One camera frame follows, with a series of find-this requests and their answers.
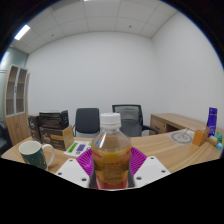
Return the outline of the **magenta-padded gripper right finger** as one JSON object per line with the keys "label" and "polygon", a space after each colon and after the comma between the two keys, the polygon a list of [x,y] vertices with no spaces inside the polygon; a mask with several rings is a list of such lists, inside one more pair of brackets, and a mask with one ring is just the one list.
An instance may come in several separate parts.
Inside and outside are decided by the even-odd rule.
{"label": "magenta-padded gripper right finger", "polygon": [[128,184],[130,188],[140,188],[170,175],[168,169],[155,157],[147,157],[136,148],[131,149]]}

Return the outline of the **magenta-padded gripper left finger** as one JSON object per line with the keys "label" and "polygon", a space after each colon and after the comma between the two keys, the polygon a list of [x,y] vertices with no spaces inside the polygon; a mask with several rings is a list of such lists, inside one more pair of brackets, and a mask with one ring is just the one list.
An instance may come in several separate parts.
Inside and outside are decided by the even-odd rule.
{"label": "magenta-padded gripper left finger", "polygon": [[94,189],[96,187],[96,175],[92,150],[88,149],[76,159],[69,158],[55,175],[78,186]]}

